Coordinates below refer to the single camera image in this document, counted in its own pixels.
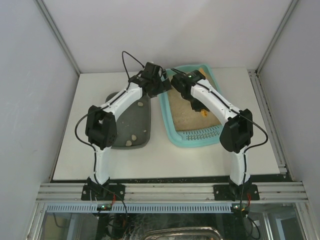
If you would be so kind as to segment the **orange litter scoop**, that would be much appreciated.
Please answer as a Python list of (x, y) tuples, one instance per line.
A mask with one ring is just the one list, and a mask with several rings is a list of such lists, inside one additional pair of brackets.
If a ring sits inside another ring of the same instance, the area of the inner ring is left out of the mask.
[[(206, 73), (205, 73), (205, 71), (204, 71), (204, 69), (202, 68), (202, 67), (200, 67), (199, 69), (199, 72), (204, 76), (204, 79), (206, 80), (207, 79), (207, 76), (206, 76)], [(201, 115), (204, 117), (204, 118), (206, 118), (207, 116), (208, 116), (208, 113), (209, 113), (210, 111), (204, 106), (202, 109), (201, 109), (201, 111), (200, 111), (200, 113), (201, 113)]]

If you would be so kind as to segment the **teal litter box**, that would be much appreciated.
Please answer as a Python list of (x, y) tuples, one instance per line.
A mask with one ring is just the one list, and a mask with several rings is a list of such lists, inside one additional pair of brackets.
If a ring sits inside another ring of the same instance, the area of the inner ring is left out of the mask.
[(189, 131), (176, 131), (171, 115), (168, 91), (158, 95), (164, 126), (169, 140), (178, 147), (196, 148), (218, 144), (223, 126), (217, 125), (208, 128)]

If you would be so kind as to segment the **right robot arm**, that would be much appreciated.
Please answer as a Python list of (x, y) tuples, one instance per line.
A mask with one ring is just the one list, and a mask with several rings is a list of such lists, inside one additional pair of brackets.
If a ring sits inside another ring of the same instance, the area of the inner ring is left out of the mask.
[(247, 173), (246, 149), (253, 137), (253, 115), (249, 109), (241, 110), (226, 100), (199, 70), (185, 73), (171, 68), (175, 73), (171, 85), (184, 100), (190, 102), (192, 110), (207, 110), (215, 115), (222, 125), (219, 141), (231, 153), (229, 189), (238, 197), (250, 185)]

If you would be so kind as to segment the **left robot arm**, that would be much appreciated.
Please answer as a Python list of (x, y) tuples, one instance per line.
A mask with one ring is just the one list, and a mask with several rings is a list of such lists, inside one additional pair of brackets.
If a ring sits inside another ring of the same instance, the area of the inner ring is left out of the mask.
[(167, 72), (159, 65), (147, 62), (142, 70), (128, 78), (128, 84), (101, 106), (92, 105), (86, 114), (86, 144), (94, 150), (93, 176), (87, 179), (89, 193), (99, 200), (117, 198), (108, 185), (110, 172), (107, 155), (125, 137), (136, 135), (137, 148), (150, 139), (151, 98), (171, 89)]

